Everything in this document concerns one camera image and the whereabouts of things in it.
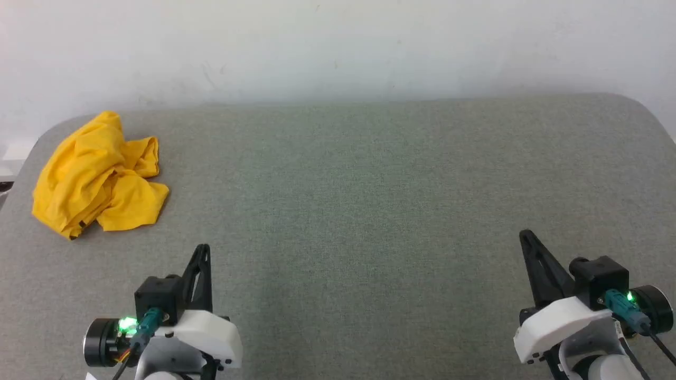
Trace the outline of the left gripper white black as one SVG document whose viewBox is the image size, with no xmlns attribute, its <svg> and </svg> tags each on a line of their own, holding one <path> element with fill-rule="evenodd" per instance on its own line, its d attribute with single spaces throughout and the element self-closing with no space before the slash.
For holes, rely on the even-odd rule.
<svg viewBox="0 0 676 380">
<path fill-rule="evenodd" d="M 186 309 L 174 326 L 159 327 L 132 368 L 203 368 L 208 361 L 239 368 L 243 345 L 237 327 L 213 312 L 212 258 L 208 244 L 198 244 L 183 273 Z M 83 337 L 87 366 L 112 367 L 131 347 L 138 320 L 133 317 L 97 318 Z"/>
</svg>

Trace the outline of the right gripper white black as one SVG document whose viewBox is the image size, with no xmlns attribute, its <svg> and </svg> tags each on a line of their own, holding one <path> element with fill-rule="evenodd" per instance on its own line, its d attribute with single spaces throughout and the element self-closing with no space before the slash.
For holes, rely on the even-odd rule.
<svg viewBox="0 0 676 380">
<path fill-rule="evenodd" d="M 609 289 L 596 301 L 599 309 L 593 310 L 573 296 L 573 278 L 533 231 L 522 230 L 519 240 L 534 307 L 541 309 L 515 332 L 514 348 L 521 363 L 532 365 L 547 353 L 553 354 L 556 365 L 599 352 L 628 356 L 630 337 L 673 329 L 673 306 L 659 288 Z"/>
</svg>

